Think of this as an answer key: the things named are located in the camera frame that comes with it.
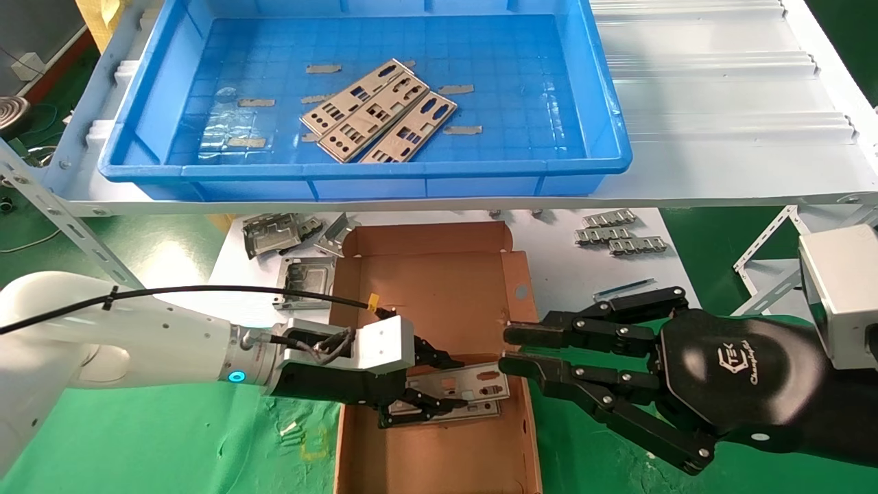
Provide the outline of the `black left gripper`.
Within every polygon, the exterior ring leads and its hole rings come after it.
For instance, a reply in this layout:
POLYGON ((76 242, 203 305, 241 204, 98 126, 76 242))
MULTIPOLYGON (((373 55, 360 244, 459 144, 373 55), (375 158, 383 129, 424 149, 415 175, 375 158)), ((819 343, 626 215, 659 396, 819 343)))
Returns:
MULTIPOLYGON (((429 366, 449 370, 466 366, 448 351, 436 349, 419 336, 414 336, 413 341, 415 368, 429 366)), ((270 396, 366 405, 377 409, 377 427, 380 430, 423 424, 469 405, 467 400, 436 398, 407 387, 407 373, 404 370, 376 375, 364 370, 299 362, 286 362, 272 370, 270 396), (411 408, 411 412, 397 412, 395 406, 399 403, 411 408)))

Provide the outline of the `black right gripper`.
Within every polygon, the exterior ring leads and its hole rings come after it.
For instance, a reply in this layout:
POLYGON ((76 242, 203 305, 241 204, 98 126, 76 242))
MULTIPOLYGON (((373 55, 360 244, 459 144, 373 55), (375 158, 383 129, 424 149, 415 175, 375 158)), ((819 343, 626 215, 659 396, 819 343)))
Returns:
POLYGON ((580 311, 551 310, 539 322, 511 321, 503 332, 511 345, 628 357, 647 356, 661 340, 658 360, 667 389, 652 373, 518 351, 503 353, 499 370, 533 379, 543 396, 577 404, 689 475, 712 463, 716 440, 876 466, 875 370, 834 368, 809 326, 688 309, 686 291, 669 287, 596 301, 580 311), (669 317, 659 337, 645 326, 669 317), (681 430, 646 412, 650 404, 681 430))

